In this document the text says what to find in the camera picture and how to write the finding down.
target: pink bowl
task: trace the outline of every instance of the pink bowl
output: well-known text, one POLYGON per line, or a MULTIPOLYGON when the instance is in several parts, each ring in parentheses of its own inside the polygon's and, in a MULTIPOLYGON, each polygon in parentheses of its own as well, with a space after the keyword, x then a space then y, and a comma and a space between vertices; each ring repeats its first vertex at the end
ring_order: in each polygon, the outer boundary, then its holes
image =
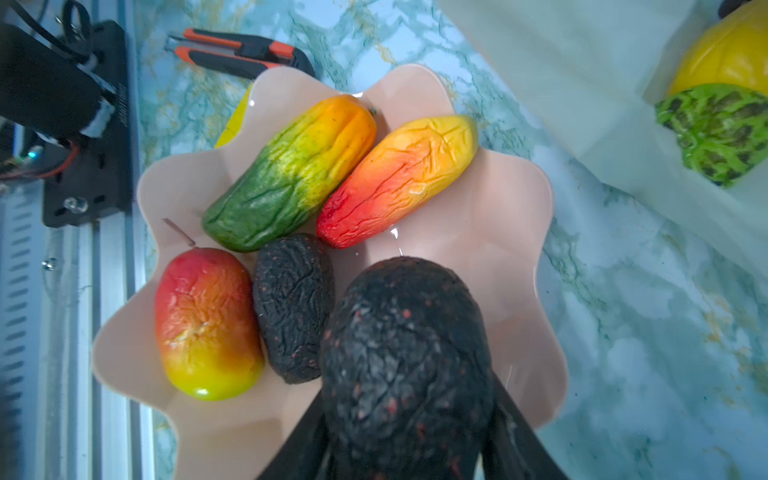
MULTIPOLYGON (((138 203, 157 243, 147 284, 101 329, 93 368, 110 389, 162 411, 175 429, 175 478, 253 480, 269 463, 319 390, 319 380, 288 386, 271 369, 248 392, 201 402, 164 375, 154 338, 154 295, 166 265, 187 245, 162 221, 172 219, 201 247, 218 247, 200 219, 250 166, 261 147, 318 101, 338 92, 292 68, 258 77, 240 133, 212 151, 152 165, 138 203)), ((378 112, 378 139, 417 118, 453 114, 440 80, 405 65, 362 94, 378 112)), ((485 320, 494 370, 534 426, 554 418, 568 391, 563 352, 536 292, 536 266, 552 219, 552 192, 532 162, 480 148, 472 165, 423 208, 365 243, 332 250, 337 295, 362 269, 398 255, 433 260, 469 286, 485 320)), ((314 222, 305 229, 312 231, 314 222)), ((256 254, 236 254, 249 270, 256 254)))

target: green and orange papaya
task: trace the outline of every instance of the green and orange papaya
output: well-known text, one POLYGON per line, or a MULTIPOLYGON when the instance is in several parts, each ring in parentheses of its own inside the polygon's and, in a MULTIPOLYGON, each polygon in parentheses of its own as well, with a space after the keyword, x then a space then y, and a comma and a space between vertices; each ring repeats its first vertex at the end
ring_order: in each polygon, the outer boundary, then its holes
POLYGON ((317 219, 318 237, 347 248, 387 230, 456 180, 477 150, 477 125, 465 115, 404 124, 328 199, 317 219))
POLYGON ((203 230, 229 250, 253 252, 306 222, 373 146, 376 123, 351 95, 310 108, 278 132, 216 200, 203 230))

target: brown stem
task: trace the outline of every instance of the brown stem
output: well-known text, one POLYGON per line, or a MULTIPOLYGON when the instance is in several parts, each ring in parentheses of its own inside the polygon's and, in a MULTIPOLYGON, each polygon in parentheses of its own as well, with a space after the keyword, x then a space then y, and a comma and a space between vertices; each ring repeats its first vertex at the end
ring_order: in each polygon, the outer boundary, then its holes
POLYGON ((176 225, 174 222, 168 220, 167 218, 163 219, 163 222, 167 223, 167 225, 174 230, 174 232, 178 233, 184 238, 184 241, 187 242, 187 245, 189 245, 191 248, 197 248, 197 244, 192 240, 192 237, 187 235, 184 230, 179 228, 178 225, 176 225))

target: blue marble tabletop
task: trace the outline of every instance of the blue marble tabletop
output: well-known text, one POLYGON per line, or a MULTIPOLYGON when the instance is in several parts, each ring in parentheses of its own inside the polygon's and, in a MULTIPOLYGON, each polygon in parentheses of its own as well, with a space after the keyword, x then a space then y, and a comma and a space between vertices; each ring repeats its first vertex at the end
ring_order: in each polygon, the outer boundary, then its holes
MULTIPOLYGON (((531 159, 552 182, 538 291, 571 384, 538 434, 558 464, 573 480, 768 478, 768 282, 597 181, 432 1, 137 0, 135 11, 144 165, 211 148, 246 88, 163 51, 169 31, 290 43, 341 91, 405 63, 438 72, 483 146, 531 159)), ((175 440, 160 415, 156 425, 165 480, 175 440)))

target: bowl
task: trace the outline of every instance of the bowl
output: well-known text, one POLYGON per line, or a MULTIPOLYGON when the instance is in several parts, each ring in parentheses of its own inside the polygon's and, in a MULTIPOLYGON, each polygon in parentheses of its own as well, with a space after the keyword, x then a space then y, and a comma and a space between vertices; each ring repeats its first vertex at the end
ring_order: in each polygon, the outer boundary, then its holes
MULTIPOLYGON (((170 384, 154 337, 154 296, 166 265, 188 247, 162 219, 172 219, 198 246, 218 247, 200 226, 204 211, 277 131, 338 93, 301 71, 270 69, 254 82, 243 126, 229 144, 168 157, 139 182, 137 199, 157 244, 157 266, 101 328, 93 369, 108 388, 166 415, 178 439, 175 478, 256 478, 312 402, 320 379, 289 386, 266 367, 252 389, 221 402, 191 398, 170 384)), ((377 140, 407 121, 455 113, 441 81, 418 65, 396 68, 356 96, 375 109, 377 140)), ((549 181, 536 165, 481 147, 455 183, 390 231, 330 250, 337 298, 355 275, 386 258, 422 257, 453 269, 481 308, 494 370, 528 422, 544 425, 568 390, 564 355, 535 282, 552 211, 549 181)), ((235 255, 253 271, 255 253, 235 255)))

